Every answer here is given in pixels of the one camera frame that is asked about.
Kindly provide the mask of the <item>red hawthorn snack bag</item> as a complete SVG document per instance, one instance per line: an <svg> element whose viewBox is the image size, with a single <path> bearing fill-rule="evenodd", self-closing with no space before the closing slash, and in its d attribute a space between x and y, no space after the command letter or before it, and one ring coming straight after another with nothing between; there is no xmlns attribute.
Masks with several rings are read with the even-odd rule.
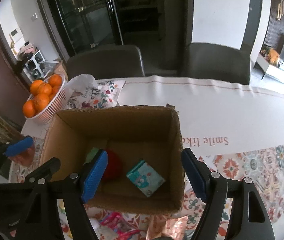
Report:
<svg viewBox="0 0 284 240"><path fill-rule="evenodd" d="M113 230L118 235L117 239L131 239L140 233L140 230L129 224L119 212L109 213L100 224Z"/></svg>

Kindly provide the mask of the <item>red soft ball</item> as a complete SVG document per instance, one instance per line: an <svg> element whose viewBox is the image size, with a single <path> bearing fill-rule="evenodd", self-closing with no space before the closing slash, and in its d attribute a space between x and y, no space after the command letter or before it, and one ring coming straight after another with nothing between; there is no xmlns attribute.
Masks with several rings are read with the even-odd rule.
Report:
<svg viewBox="0 0 284 240"><path fill-rule="evenodd" d="M104 183L118 180L123 173L123 163L120 157L112 150L106 150L108 155L108 164L102 176Z"/></svg>

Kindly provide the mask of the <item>green soft toy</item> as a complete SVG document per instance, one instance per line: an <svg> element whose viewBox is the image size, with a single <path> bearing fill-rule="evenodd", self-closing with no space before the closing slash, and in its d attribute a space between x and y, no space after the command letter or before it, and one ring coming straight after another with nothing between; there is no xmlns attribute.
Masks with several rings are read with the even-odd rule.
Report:
<svg viewBox="0 0 284 240"><path fill-rule="evenodd" d="M104 150L100 148L92 148L85 157L84 164L93 164L103 155Z"/></svg>

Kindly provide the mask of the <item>orange fruit front left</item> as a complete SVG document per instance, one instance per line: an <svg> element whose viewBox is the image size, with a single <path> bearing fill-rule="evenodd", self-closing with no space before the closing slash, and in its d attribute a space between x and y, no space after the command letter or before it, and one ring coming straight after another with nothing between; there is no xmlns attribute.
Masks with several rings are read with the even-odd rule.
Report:
<svg viewBox="0 0 284 240"><path fill-rule="evenodd" d="M26 118L32 118L37 114L37 110L33 100L28 100L22 108L23 114Z"/></svg>

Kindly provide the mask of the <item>orange fruit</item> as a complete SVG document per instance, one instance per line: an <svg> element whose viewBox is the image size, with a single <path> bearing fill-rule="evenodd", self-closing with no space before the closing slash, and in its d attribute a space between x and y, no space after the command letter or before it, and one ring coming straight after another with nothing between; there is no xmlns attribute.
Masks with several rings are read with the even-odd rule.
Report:
<svg viewBox="0 0 284 240"><path fill-rule="evenodd" d="M34 98L35 109L38 112L41 112L41 111L43 111L43 109L45 109L47 107L49 102L50 102L50 98L47 94L39 93Z"/></svg>
<svg viewBox="0 0 284 240"><path fill-rule="evenodd" d="M37 90L39 86L43 83L43 80L35 80L31 85L30 85L30 93L33 96L37 95Z"/></svg>
<svg viewBox="0 0 284 240"><path fill-rule="evenodd" d="M32 118L37 114L37 110L33 100L28 100L22 108L23 114L26 118Z"/></svg>
<svg viewBox="0 0 284 240"><path fill-rule="evenodd" d="M54 74L51 77L49 77L48 83L49 85L51 85L51 87L61 86L62 77L58 74Z"/></svg>
<svg viewBox="0 0 284 240"><path fill-rule="evenodd" d="M50 95L52 93L52 86L49 83L43 82L39 85L37 89L37 94Z"/></svg>

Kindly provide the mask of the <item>teal patterned tissue pack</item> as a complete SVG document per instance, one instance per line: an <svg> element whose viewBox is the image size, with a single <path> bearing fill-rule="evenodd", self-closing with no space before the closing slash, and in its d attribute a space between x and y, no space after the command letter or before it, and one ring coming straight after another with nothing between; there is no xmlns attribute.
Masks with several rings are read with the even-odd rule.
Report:
<svg viewBox="0 0 284 240"><path fill-rule="evenodd" d="M126 177L146 196L152 196L164 183L165 179L145 160L139 161Z"/></svg>

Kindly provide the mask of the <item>brown cardboard box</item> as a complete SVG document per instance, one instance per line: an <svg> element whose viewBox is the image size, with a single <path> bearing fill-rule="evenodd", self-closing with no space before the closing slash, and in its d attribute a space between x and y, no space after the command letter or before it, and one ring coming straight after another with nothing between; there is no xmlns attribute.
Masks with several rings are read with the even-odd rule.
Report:
<svg viewBox="0 0 284 240"><path fill-rule="evenodd" d="M53 180L79 172L93 148L113 151L124 172L141 160L165 180L145 196L129 179L102 183L88 205L124 213L169 215L183 202L182 136L177 112L170 107L120 106L106 109L68 109L57 112L45 136L41 163L56 157L60 169Z"/></svg>

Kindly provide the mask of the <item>orange fruit front centre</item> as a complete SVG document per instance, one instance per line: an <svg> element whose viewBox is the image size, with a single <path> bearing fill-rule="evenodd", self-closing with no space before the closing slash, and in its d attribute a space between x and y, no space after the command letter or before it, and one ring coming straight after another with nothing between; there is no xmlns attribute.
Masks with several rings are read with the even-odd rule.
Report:
<svg viewBox="0 0 284 240"><path fill-rule="evenodd" d="M43 111L43 109L45 109L47 107L49 102L50 102L50 98L47 94L39 93L34 98L35 109L38 112L41 112L41 111Z"/></svg>

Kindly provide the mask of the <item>patterned white table runner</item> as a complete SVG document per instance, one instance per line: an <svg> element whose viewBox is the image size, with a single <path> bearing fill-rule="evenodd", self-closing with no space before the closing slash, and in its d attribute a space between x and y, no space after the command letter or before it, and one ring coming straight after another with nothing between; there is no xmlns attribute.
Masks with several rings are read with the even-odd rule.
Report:
<svg viewBox="0 0 284 240"><path fill-rule="evenodd" d="M284 239L284 95L183 77L128 78L119 105L172 105L182 142L227 178L252 178L276 239Z"/></svg>

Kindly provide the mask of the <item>white plastic fruit basket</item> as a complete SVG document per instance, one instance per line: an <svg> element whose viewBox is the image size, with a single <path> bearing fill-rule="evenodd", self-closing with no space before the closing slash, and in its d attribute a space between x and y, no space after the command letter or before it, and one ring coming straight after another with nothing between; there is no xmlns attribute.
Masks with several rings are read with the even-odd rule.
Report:
<svg viewBox="0 0 284 240"><path fill-rule="evenodd" d="M65 106L67 100L65 85L67 81L65 75L59 75L62 77L62 85L52 87L52 93L49 95L50 102L47 107L41 112L37 111L37 114L34 117L26 118L27 120L32 120L38 124L47 124L52 120L54 114L62 110L62 108ZM44 79L43 82L48 83L48 80L49 77ZM28 100L34 100L34 98L35 96L30 94Z"/></svg>

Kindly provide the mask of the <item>orange fruit back left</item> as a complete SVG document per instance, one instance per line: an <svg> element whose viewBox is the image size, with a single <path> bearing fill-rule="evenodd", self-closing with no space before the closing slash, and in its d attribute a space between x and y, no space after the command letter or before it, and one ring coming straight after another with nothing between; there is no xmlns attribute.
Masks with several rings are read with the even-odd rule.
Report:
<svg viewBox="0 0 284 240"><path fill-rule="evenodd" d="M30 85L30 93L33 96L37 95L37 90L39 86L43 83L43 80L35 80L31 85Z"/></svg>

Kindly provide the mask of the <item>orange fruit middle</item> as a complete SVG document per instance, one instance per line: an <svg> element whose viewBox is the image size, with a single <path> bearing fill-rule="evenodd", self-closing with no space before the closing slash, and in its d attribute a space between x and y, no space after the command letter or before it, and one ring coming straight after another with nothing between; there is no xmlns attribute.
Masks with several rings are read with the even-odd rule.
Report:
<svg viewBox="0 0 284 240"><path fill-rule="evenodd" d="M37 89L37 94L50 95L52 93L52 86L49 83L43 82L39 85Z"/></svg>

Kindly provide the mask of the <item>orange fruit back right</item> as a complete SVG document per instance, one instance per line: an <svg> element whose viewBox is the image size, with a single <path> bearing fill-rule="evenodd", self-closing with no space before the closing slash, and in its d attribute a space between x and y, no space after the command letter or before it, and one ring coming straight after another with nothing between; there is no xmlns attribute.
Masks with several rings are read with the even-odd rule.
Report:
<svg viewBox="0 0 284 240"><path fill-rule="evenodd" d="M51 85L51 87L61 86L62 77L58 74L54 74L51 77L49 77L48 83L49 85Z"/></svg>

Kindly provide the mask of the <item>floral fabric tissue pouch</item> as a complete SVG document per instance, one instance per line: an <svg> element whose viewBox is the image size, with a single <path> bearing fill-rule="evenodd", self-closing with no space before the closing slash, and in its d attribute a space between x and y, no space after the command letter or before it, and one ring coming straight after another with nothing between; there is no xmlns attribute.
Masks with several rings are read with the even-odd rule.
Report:
<svg viewBox="0 0 284 240"><path fill-rule="evenodd" d="M92 75L81 74L66 85L69 100L64 109L116 107L125 85L126 80L96 81Z"/></svg>

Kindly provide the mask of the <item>white shoe rack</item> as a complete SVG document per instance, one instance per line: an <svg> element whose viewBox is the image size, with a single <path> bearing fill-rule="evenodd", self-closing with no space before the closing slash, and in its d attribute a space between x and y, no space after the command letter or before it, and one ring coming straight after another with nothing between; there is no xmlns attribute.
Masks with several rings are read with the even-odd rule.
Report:
<svg viewBox="0 0 284 240"><path fill-rule="evenodd" d="M29 76L30 79L36 80L43 78L45 76L43 69L40 67L42 63L45 62L40 50L35 52L30 59L24 64L24 72Z"/></svg>

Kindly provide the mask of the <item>dark chair left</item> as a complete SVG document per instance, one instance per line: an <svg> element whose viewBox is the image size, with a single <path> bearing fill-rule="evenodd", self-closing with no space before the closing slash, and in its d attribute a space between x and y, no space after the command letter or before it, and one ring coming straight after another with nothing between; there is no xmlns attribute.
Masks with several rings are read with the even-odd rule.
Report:
<svg viewBox="0 0 284 240"><path fill-rule="evenodd" d="M135 45L107 45L76 54L66 62L70 79L90 74L95 79L144 77L140 49Z"/></svg>

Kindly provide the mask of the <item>dark chair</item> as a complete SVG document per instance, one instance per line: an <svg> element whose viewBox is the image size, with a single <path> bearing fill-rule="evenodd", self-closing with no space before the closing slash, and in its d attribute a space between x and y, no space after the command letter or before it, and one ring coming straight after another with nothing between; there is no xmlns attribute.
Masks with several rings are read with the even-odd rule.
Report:
<svg viewBox="0 0 284 240"><path fill-rule="evenodd" d="M95 79L144 77L140 49L135 45L107 45L76 54L66 62L70 79L90 74Z"/></svg>
<svg viewBox="0 0 284 240"><path fill-rule="evenodd" d="M184 51L180 76L249 85L251 60L247 52L211 43L191 43Z"/></svg>

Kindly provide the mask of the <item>dark chair right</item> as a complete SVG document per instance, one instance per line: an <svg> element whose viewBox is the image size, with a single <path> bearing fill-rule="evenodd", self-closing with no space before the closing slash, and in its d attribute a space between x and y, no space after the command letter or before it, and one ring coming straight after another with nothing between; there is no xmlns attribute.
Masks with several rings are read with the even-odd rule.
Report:
<svg viewBox="0 0 284 240"><path fill-rule="evenodd" d="M184 51L180 76L249 85L251 60L247 52L211 43L191 43Z"/></svg>

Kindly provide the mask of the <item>white tv console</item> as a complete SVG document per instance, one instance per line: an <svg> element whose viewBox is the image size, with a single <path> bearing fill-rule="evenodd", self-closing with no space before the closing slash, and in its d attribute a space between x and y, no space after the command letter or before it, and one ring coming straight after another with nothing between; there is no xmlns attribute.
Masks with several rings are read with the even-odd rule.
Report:
<svg viewBox="0 0 284 240"><path fill-rule="evenodd" d="M284 70L271 65L261 54L258 54L255 64L263 71L261 79L267 76L284 84Z"/></svg>

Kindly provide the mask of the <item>black glass door cabinet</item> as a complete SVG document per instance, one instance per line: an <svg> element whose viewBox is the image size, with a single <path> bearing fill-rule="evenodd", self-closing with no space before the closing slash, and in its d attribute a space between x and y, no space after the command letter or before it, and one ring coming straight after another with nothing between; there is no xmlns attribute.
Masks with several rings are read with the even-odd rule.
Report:
<svg viewBox="0 0 284 240"><path fill-rule="evenodd" d="M47 0L70 57L99 46L122 45L115 0Z"/></svg>

